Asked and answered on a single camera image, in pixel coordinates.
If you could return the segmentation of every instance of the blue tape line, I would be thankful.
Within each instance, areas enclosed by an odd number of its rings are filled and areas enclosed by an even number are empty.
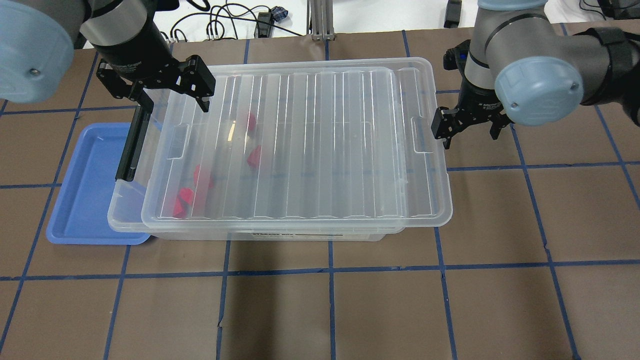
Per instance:
[[[519,170],[522,166],[520,165],[499,165],[499,166],[490,166],[490,167],[448,167],[448,172],[456,172],[456,171],[486,171],[486,170]]]
[[[549,263],[462,264],[447,265],[447,270],[543,268],[546,266],[549,266]]]
[[[86,83],[84,84],[84,90],[82,92],[82,96],[80,97],[80,101],[78,103],[78,107],[77,107],[77,111],[76,111],[76,116],[74,117],[74,121],[71,124],[71,129],[69,130],[69,134],[67,136],[67,142],[65,144],[65,148],[62,151],[62,155],[60,156],[60,162],[58,163],[58,169],[56,170],[56,175],[53,179],[52,183],[57,183],[58,182],[58,177],[60,176],[60,170],[62,168],[62,163],[65,160],[65,155],[67,153],[67,148],[69,145],[69,141],[71,140],[71,135],[73,133],[73,129],[74,129],[74,125],[76,123],[77,117],[78,117],[78,113],[80,111],[80,107],[82,106],[82,103],[84,101],[84,97],[86,96],[86,91],[89,88],[89,83],[91,81],[91,75],[93,74],[93,70],[95,68],[95,63],[98,60],[98,52],[95,53],[95,56],[93,57],[93,63],[91,65],[91,70],[89,71],[89,75],[87,76],[87,80]],[[53,197],[53,190],[54,188],[52,187],[49,190],[49,196],[47,197],[47,202],[45,203],[44,209],[42,210],[42,216],[40,217],[40,222],[38,223],[38,229],[36,230],[36,234],[33,237],[33,242],[31,243],[31,248],[29,249],[29,255],[27,256],[27,261],[24,264],[24,268],[22,269],[22,275],[20,277],[20,283],[18,283],[18,288],[15,291],[15,296],[13,298],[13,303],[11,305],[11,309],[9,310],[9,316],[7,317],[6,323],[4,324],[4,330],[2,333],[2,338],[0,338],[0,353],[2,352],[2,349],[4,347],[4,342],[6,341],[6,335],[9,332],[9,327],[11,326],[11,320],[13,320],[13,314],[15,314],[15,308],[18,306],[18,300],[20,299],[20,294],[22,293],[22,286],[24,285],[24,280],[27,277],[27,272],[29,271],[29,265],[31,264],[31,260],[33,259],[33,253],[35,252],[36,249],[36,245],[38,245],[38,238],[40,237],[40,233],[42,232],[42,227],[44,225],[44,220],[47,216],[47,212],[49,211],[49,206],[51,205],[51,199]]]
[[[420,266],[363,266],[334,268],[333,272],[398,272],[398,271],[434,271],[439,270],[439,265]]]
[[[41,280],[104,280],[119,279],[118,274],[90,274],[90,275],[32,275],[27,276],[25,281]]]
[[[442,254],[442,242],[440,241],[440,228],[434,227],[433,232],[436,238],[436,249],[438,250],[438,267],[440,269],[440,282],[442,283],[442,297],[444,299],[444,312],[447,317],[447,330],[449,332],[449,346],[451,347],[451,357],[458,360],[458,349],[456,348],[456,337],[453,331],[453,319],[451,317],[451,305],[449,303],[449,288],[447,286],[447,265]]]
[[[6,105],[9,103],[9,100],[5,100],[2,103],[2,108],[0,108],[0,117],[2,116],[2,114],[4,114],[4,109],[6,109]]]
[[[335,351],[335,274],[333,271],[333,241],[328,243],[329,257],[329,332],[331,339],[331,360],[336,359]]]
[[[625,177],[627,178],[627,183],[629,184],[629,188],[631,189],[631,193],[636,200],[636,206],[640,209],[640,197],[638,196],[638,192],[636,191],[636,187],[634,186],[633,180],[631,180],[631,175],[629,174],[629,170],[625,164],[625,161],[622,159],[622,154],[620,154],[620,150],[618,150],[618,146],[616,145],[615,140],[613,139],[613,135],[611,134],[611,130],[609,130],[609,126],[607,122],[604,120],[604,115],[602,115],[602,111],[598,105],[594,106],[596,112],[598,113],[598,118],[600,118],[600,122],[602,123],[602,127],[604,127],[604,131],[607,133],[607,137],[609,137],[609,142],[611,143],[611,147],[613,151],[616,153],[616,157],[618,158],[618,164],[622,167],[622,171],[625,173]]]
[[[274,276],[274,275],[299,275],[299,274],[325,274],[328,268],[308,268],[290,270],[263,270],[263,271],[230,271],[229,276]]]
[[[554,266],[640,265],[640,259],[557,261]]]
[[[569,36],[569,33],[566,32],[566,26],[564,25],[564,23],[560,23],[560,28],[562,28],[562,34],[564,34],[566,37]]]
[[[411,52],[409,51],[409,41],[406,39],[406,31],[402,30],[402,39],[404,41],[404,52],[406,53],[406,57],[411,57]]]
[[[135,109],[136,105],[123,105],[123,106],[103,106],[99,108],[83,108],[82,111],[102,111],[102,110],[126,110]]]
[[[553,264],[554,260],[553,260],[553,257],[551,256],[551,251],[547,247],[547,234],[545,233],[545,228],[542,224],[542,216],[540,215],[540,209],[538,207],[538,201],[536,200],[536,195],[533,192],[533,185],[531,184],[531,178],[529,177],[529,170],[527,168],[527,163],[525,162],[524,154],[522,153],[522,148],[520,146],[520,141],[518,139],[518,134],[516,133],[516,129],[513,127],[513,124],[510,125],[510,128],[511,128],[511,134],[513,135],[513,140],[516,144],[516,149],[518,150],[518,157],[520,158],[520,162],[522,164],[522,172],[524,173],[525,181],[527,182],[527,189],[529,190],[531,204],[533,205],[533,211],[536,215],[536,221],[538,222],[538,229],[540,230],[540,236],[542,237],[542,244],[545,249],[545,253],[547,254],[547,262],[549,265],[549,270],[551,271],[551,278],[554,283],[554,288],[556,290],[558,305],[560,306],[560,313],[562,314],[562,319],[564,322],[564,329],[566,330],[566,334],[569,339],[569,346],[571,347],[573,358],[576,360],[579,360],[580,355],[578,354],[578,348],[576,347],[575,339],[573,338],[573,331],[571,330],[569,317],[566,313],[564,298],[562,296],[562,291],[560,290],[560,283],[558,282],[558,278],[556,275],[556,268]]]
[[[22,115],[22,114],[43,114],[43,113],[72,113],[74,109],[47,109],[47,110],[22,110],[22,111],[7,111],[4,115]]]
[[[527,165],[527,168],[580,168],[580,167],[613,167],[618,163],[576,163],[576,164],[545,164],[545,165]]]
[[[149,274],[126,274],[125,279],[172,279],[175,277],[218,277],[223,276],[222,271],[210,272],[166,272]]]
[[[222,351],[222,319],[225,317],[225,304],[227,302],[227,278],[229,273],[229,253],[231,252],[231,234],[227,235],[227,246],[225,247],[225,264],[222,276],[222,287],[220,288],[220,309],[218,310],[218,331],[216,333],[216,360],[220,360]]]
[[[109,332],[107,333],[107,341],[104,345],[104,355],[102,360],[109,359],[109,351],[111,350],[111,339],[113,337],[113,328],[116,324],[116,315],[118,314],[118,306],[120,305],[120,296],[122,295],[122,285],[124,283],[124,275],[127,273],[127,264],[129,262],[129,254],[131,253],[131,245],[127,245],[127,249],[124,252],[124,258],[122,260],[122,268],[120,269],[120,276],[118,280],[118,289],[116,290],[116,297],[113,301],[113,310],[111,312],[111,320],[109,321]]]
[[[57,188],[62,184],[18,184],[0,185],[0,189],[36,189],[36,188]]]
[[[244,63],[249,62],[249,39],[246,39],[246,43],[244,44]]]
[[[553,266],[615,266],[615,265],[640,265],[640,259],[620,260],[580,260],[580,261],[554,261]],[[481,270],[481,269],[508,269],[508,268],[538,268],[549,266],[549,263],[501,263],[501,264],[458,264],[447,265],[447,270]],[[353,272],[404,272],[404,271],[439,271],[440,265],[416,265],[416,266],[363,266],[333,268],[334,273]],[[299,274],[328,274],[329,268],[303,268],[291,270],[265,270],[265,271],[235,271],[229,272],[229,276],[274,276],[274,275],[299,275]],[[126,274],[125,279],[158,279],[175,277],[221,277],[223,272],[178,272],[178,273],[150,273],[150,274]],[[89,274],[89,275],[31,275],[25,281],[41,280],[99,280],[119,279],[118,274]],[[0,276],[0,281],[19,281],[20,276]]]
[[[123,110],[123,109],[135,109],[135,105],[123,105],[123,106],[102,106],[97,108],[82,108],[81,111],[101,111],[101,110]],[[22,110],[22,111],[7,111],[5,115],[25,115],[25,114],[43,114],[43,113],[72,113],[76,112],[76,109],[48,109],[48,110]]]

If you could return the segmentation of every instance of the label on box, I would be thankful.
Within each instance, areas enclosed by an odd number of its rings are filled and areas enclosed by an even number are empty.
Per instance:
[[[344,234],[334,234],[334,235],[322,235],[322,234],[289,234],[289,233],[253,233],[253,238],[256,240],[317,240],[317,241],[328,241],[333,238],[334,240],[340,240],[340,238],[344,238]],[[348,236],[349,240],[367,240],[369,239],[369,235],[366,234],[350,234]]]

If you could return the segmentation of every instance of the clear plastic storage box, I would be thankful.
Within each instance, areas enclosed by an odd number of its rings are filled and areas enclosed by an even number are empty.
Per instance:
[[[379,240],[452,215],[422,58],[209,67],[209,113],[156,91],[117,231],[170,239]]]

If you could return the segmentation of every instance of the black cable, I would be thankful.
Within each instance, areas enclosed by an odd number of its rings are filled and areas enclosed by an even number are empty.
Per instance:
[[[208,15],[208,14],[209,14],[208,12],[205,12],[205,13],[190,13],[189,15],[185,15],[185,16],[181,17],[178,21],[176,21],[176,22],[175,22],[175,24],[173,24],[173,26],[171,27],[171,31],[170,31],[170,32],[172,32],[172,31],[173,31],[173,29],[175,29],[175,27],[176,27],[176,26],[178,26],[178,24],[179,24],[180,22],[182,22],[184,19],[187,19],[187,18],[192,17],[192,16],[195,16],[195,15]],[[221,17],[221,18],[223,18],[223,19],[231,19],[231,17],[229,17],[229,16],[224,16],[224,15],[220,15],[220,17]],[[233,19],[235,19],[235,20],[242,20],[242,21],[252,21],[252,22],[257,22],[257,23],[259,23],[259,24],[265,24],[265,25],[271,26],[272,28],[276,28],[276,29],[280,29],[280,30],[282,30],[282,31],[286,31],[286,32],[288,32],[288,33],[290,33],[290,34],[293,34],[293,35],[296,35],[296,36],[299,36],[299,37],[301,37],[301,36],[302,36],[301,34],[298,34],[298,33],[294,32],[294,31],[291,31],[291,30],[289,30],[289,29],[285,29],[285,28],[283,28],[283,27],[281,27],[281,26],[277,26],[277,25],[274,25],[274,24],[270,24],[270,23],[268,23],[268,22],[266,22],[266,21],[254,20],[254,19],[245,19],[245,18],[242,18],[242,17],[234,17]]]
[[[173,30],[173,37],[176,39],[176,41],[178,40],[178,31],[180,31],[182,33],[182,37],[184,37],[184,42],[188,42],[189,40],[187,40],[187,35],[185,35],[184,31],[182,31],[180,29]]]
[[[228,9],[226,9],[226,8],[225,8],[225,7],[226,7],[226,5],[223,5],[223,6],[218,6],[218,5],[213,6],[213,7],[211,8],[211,11],[209,12],[209,24],[207,25],[208,27],[211,27],[211,23],[213,22],[213,10],[214,10],[216,7],[218,8],[217,15],[219,15],[219,14],[220,14],[220,11],[224,10],[224,11],[227,13],[227,15],[229,15],[229,16],[234,16],[234,15],[233,15],[233,14],[232,14]],[[218,36],[218,24],[222,24],[222,22],[218,21],[218,18],[217,18],[217,16],[216,16],[216,26],[215,26],[216,36]],[[233,20],[233,19],[231,19],[231,26],[233,26],[233,28],[234,28],[234,34],[236,35],[236,40],[237,40],[237,39],[238,39],[238,31],[237,31],[237,29],[236,29],[236,23],[234,22],[234,20]]]
[[[578,2],[578,6],[580,7],[580,9],[581,9],[581,10],[584,10],[584,11],[586,11],[586,12],[592,12],[592,13],[600,14],[600,16],[602,16],[602,18],[603,18],[604,20],[607,20],[607,17],[606,17],[602,12],[600,12],[600,11],[598,11],[598,10],[594,10],[594,9],[587,9],[587,8],[582,7],[582,4],[583,4],[583,3],[584,3],[584,4],[586,4],[585,0],[580,0],[580,1]]]
[[[226,5],[226,4],[229,4],[229,0],[225,0],[225,5]],[[270,7],[268,7],[268,6],[266,6],[266,5],[258,5],[258,6],[254,6],[253,8],[251,8],[251,11],[254,11],[254,10],[255,10],[255,9],[257,9],[257,8],[267,8],[269,11],[271,11],[271,8],[270,8]]]
[[[220,38],[224,38],[225,37],[225,25],[222,24],[222,22],[220,20],[212,20],[210,23],[207,24],[207,35],[210,35],[213,37],[213,40],[218,40],[216,39],[216,37],[213,35],[213,29],[211,28],[211,23],[212,22],[216,22],[217,24],[220,24],[220,26],[222,27],[222,35],[220,35]]]
[[[194,8],[200,10],[201,12],[208,12],[209,9],[211,9],[211,5],[209,4],[209,0],[202,0],[202,2],[204,3],[204,5],[196,4],[193,0],[187,0],[187,3],[189,3]]]
[[[602,8],[602,9],[606,9],[606,10],[624,10],[624,9],[628,9],[628,8],[632,8],[634,6],[640,5],[640,0],[634,2],[631,5],[627,5],[627,6],[600,6],[600,5],[593,5],[593,4],[589,4],[587,3],[587,0],[581,0],[585,6],[588,6],[590,8]]]
[[[240,6],[241,8],[244,8],[246,11],[242,15],[234,15],[230,10],[228,10],[229,6]],[[243,15],[246,15],[247,13],[251,13],[251,15],[253,15],[253,18],[255,20],[258,20],[258,17],[254,14],[254,12],[251,9],[249,9],[245,5],[238,4],[238,3],[225,3],[223,6],[221,6],[220,9],[218,9],[218,12],[216,13],[216,20],[218,19],[218,16],[220,16],[220,11],[222,11],[222,10],[225,10],[226,13],[231,17],[242,17]],[[231,19],[231,23],[233,24],[234,29],[235,29],[236,25],[234,24],[234,20],[233,19]],[[216,23],[214,28],[216,30],[216,35],[217,35],[218,34],[218,23]]]

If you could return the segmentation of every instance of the blue plastic tray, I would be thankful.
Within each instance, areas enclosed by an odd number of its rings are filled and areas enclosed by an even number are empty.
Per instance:
[[[58,200],[47,226],[52,243],[137,245],[143,233],[119,233],[109,227],[107,211],[128,123],[92,124],[80,134]]]

